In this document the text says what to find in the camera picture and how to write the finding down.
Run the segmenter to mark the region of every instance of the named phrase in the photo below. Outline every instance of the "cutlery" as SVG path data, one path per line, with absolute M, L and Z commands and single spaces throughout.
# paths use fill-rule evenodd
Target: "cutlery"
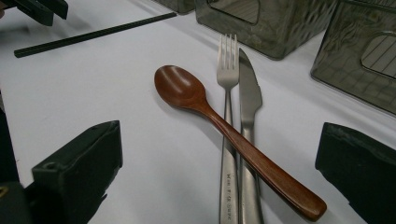
M 239 50 L 239 101 L 241 105 L 241 134 L 254 145 L 254 116 L 262 107 L 262 91 L 246 53 Z M 241 224 L 264 223 L 256 172 L 240 159 L 239 163 L 239 219 Z
M 233 126 L 231 89 L 238 84 L 239 57 L 236 36 L 222 35 L 219 42 L 218 83 L 225 90 L 224 119 Z M 236 152 L 223 137 L 220 178 L 219 223 L 238 223 L 238 175 Z
M 213 110 L 206 100 L 204 85 L 195 76 L 180 67 L 166 65 L 155 72 L 154 83 L 166 103 L 208 119 L 260 178 L 302 216 L 316 221 L 324 214 L 327 205 L 318 195 L 268 159 Z

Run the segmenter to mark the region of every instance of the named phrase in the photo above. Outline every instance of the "wooden spoon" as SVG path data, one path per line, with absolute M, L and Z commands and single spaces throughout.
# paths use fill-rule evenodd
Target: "wooden spoon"
M 156 71 L 154 81 L 157 92 L 166 103 L 197 112 L 211 121 L 262 180 L 292 208 L 311 221 L 316 221 L 323 215 L 326 203 L 268 159 L 219 116 L 207 102 L 205 87 L 195 76 L 180 67 L 166 65 Z

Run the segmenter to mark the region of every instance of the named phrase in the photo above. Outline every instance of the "knife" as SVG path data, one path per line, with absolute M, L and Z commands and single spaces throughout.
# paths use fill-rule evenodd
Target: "knife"
M 239 100 L 241 134 L 254 145 L 254 117 L 262 107 L 262 91 L 248 56 L 239 50 Z M 259 178 L 241 157 L 239 166 L 239 223 L 264 223 L 259 190 Z

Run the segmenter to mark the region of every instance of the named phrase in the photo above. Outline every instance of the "fork tines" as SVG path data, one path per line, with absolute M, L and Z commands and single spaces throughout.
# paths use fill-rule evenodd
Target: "fork tines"
M 222 69 L 235 69 L 237 66 L 237 43 L 236 35 L 220 36 L 218 64 L 221 64 Z

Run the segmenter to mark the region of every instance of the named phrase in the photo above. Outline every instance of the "white tablecloth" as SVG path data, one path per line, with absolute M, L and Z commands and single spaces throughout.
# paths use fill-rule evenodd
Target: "white tablecloth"
M 148 0 L 70 0 L 66 21 L 38 24 L 15 8 L 0 20 L 0 88 L 21 182 L 31 168 L 89 127 L 118 119 L 124 164 L 90 223 L 218 223 L 222 135 L 170 107 L 154 87 L 166 64 L 195 74 L 223 114 L 216 81 L 219 33 L 192 12 L 166 21 L 17 59 L 13 51 L 170 12 Z M 318 223 L 364 223 L 315 169 L 324 122 L 396 148 L 396 118 L 313 80 L 323 33 L 275 62 L 244 45 L 262 88 L 256 146 L 328 205 Z M 233 89 L 239 130 L 238 88 Z M 308 223 L 263 182 L 266 223 Z

